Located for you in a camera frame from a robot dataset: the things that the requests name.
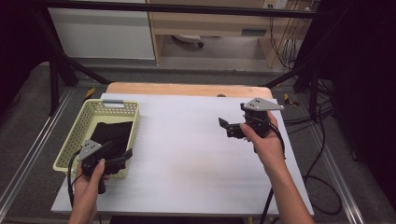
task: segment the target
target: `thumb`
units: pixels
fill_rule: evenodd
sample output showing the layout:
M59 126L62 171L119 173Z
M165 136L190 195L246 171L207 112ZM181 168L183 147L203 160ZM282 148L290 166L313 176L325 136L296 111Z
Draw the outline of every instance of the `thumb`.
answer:
M254 132L254 130L248 126L246 123L241 123L239 125L242 132L245 134L248 140L250 140L253 144L256 144L261 138Z
M101 179L103 172L105 171L105 162L105 159L101 159L96 165L91 176L90 185L97 186L99 184L99 180Z

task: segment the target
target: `basket handle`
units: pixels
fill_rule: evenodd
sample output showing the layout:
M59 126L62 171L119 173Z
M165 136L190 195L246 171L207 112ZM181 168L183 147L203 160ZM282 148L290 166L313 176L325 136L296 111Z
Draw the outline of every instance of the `basket handle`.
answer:
M123 100L103 100L105 107L124 107Z

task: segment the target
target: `gray floor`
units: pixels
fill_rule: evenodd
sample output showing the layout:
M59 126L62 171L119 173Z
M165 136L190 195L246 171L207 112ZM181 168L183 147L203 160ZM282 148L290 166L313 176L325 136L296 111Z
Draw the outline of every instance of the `gray floor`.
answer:
M282 68L268 69L263 56L258 49L257 41L245 38L208 37L204 39L205 46L198 49L189 44L179 43L167 37L163 49L163 63L159 66L102 66L93 68L104 77L117 81L133 82L166 82L166 83L199 83L248 85L263 84L283 73ZM70 102L38 156L32 171L26 178L13 204L9 207L7 218L28 217L67 219L67 216L53 214L50 211L57 188L64 180L64 174L54 172L52 164L61 148L68 131L73 124L88 86L93 85L83 75L80 86L73 89ZM284 93L290 95L291 100L301 101L307 94L294 94L293 80L288 80L281 86L272 89L273 95L283 103ZM98 86L93 98L100 97L106 90L105 86ZM282 112L284 119L294 119L304 116L301 106L285 105ZM50 111L49 74L46 66L37 67L21 89L21 100L10 108L0 119L0 192L6 191L8 183L17 172L30 146L34 143L41 128L44 126ZM352 195L367 223L396 223L396 215L390 207L386 197L375 183L364 163L351 159L347 140L343 136L337 119L325 120L327 144L336 158L337 164L345 177ZM288 132L299 127L288 127ZM318 144L312 129L304 129L290 134L290 141L304 174L318 153ZM319 161L313 170L318 175L332 183L323 161ZM335 198L328 189L315 181L308 182L308 192L313 203L319 207L333 210ZM316 222L348 223L343 210L336 216L328 216L316 210Z

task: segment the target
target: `table surface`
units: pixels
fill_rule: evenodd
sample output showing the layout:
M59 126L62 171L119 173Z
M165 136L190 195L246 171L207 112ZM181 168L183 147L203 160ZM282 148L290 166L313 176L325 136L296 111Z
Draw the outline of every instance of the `table surface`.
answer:
M218 117L232 123L243 121L239 104L256 96L272 98L268 89L113 83L107 92L103 99L139 102L141 119L128 175L106 182L107 192L97 202L99 213L215 217L261 214L271 188L268 176L251 143L228 138ZM235 97L239 92L242 98ZM229 97L213 97L218 94ZM290 173L313 215L280 112L274 111L274 115L285 141ZM66 189L64 182L53 212L70 213ZM274 199L268 214L278 215Z

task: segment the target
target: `electrical outlet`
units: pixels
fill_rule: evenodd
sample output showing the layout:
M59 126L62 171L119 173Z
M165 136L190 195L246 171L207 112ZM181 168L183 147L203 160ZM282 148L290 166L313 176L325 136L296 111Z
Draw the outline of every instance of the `electrical outlet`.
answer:
M288 0L276 0L276 3L274 4L274 8L275 9L285 9L287 3L288 3Z
M276 4L276 0L265 0L264 5L262 5L262 8L274 8Z

